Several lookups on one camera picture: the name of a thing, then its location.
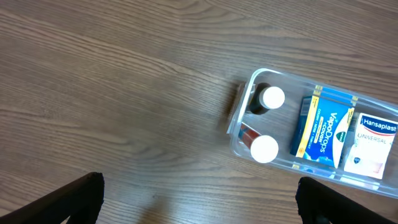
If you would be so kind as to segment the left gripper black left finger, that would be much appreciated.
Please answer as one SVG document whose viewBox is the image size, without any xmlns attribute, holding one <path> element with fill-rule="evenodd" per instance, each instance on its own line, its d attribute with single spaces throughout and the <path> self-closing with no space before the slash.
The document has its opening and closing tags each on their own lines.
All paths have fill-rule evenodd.
<svg viewBox="0 0 398 224">
<path fill-rule="evenodd" d="M 104 177 L 90 172 L 1 217 L 1 223 L 96 223 L 104 202 Z"/>
</svg>

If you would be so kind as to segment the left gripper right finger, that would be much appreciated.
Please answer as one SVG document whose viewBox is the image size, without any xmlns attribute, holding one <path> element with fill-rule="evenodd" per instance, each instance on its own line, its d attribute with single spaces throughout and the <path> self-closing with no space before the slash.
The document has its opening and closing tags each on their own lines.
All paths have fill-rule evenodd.
<svg viewBox="0 0 398 224">
<path fill-rule="evenodd" d="M 394 223 L 311 177 L 300 178 L 295 199 L 303 223 Z"/>
</svg>

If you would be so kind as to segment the orange tube with white cap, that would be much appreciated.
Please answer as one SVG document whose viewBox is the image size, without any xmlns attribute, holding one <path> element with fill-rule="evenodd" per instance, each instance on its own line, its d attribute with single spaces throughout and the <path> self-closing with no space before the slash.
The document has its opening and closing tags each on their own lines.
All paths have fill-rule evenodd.
<svg viewBox="0 0 398 224">
<path fill-rule="evenodd" d="M 279 145 L 272 136 L 262 135 L 241 123 L 238 138 L 249 149 L 251 157 L 259 163 L 269 163 L 277 157 Z"/>
</svg>

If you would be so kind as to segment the blue yellow cough drops box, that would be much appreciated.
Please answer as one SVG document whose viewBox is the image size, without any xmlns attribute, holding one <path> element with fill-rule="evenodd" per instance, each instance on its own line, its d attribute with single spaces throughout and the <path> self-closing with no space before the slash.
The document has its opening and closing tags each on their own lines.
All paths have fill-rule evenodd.
<svg viewBox="0 0 398 224">
<path fill-rule="evenodd" d="M 337 168 L 354 106 L 320 96 L 302 100 L 291 155 Z"/>
</svg>

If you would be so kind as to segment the white Hansaplast plaster box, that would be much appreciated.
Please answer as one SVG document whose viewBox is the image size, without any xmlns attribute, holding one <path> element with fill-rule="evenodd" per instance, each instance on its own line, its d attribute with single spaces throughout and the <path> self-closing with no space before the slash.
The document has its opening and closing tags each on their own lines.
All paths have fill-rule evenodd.
<svg viewBox="0 0 398 224">
<path fill-rule="evenodd" d="M 397 122 L 366 113 L 354 114 L 353 143 L 343 170 L 382 179 L 397 134 Z"/>
</svg>

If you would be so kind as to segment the black bottle with white cap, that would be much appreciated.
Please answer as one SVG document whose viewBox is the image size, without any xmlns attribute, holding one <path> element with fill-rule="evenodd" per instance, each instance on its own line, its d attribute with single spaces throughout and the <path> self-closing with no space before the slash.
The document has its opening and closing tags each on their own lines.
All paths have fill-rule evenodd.
<svg viewBox="0 0 398 224">
<path fill-rule="evenodd" d="M 269 110 L 280 108 L 285 101 L 284 91 L 268 83 L 256 85 L 248 109 L 253 114 L 265 114 Z"/>
</svg>

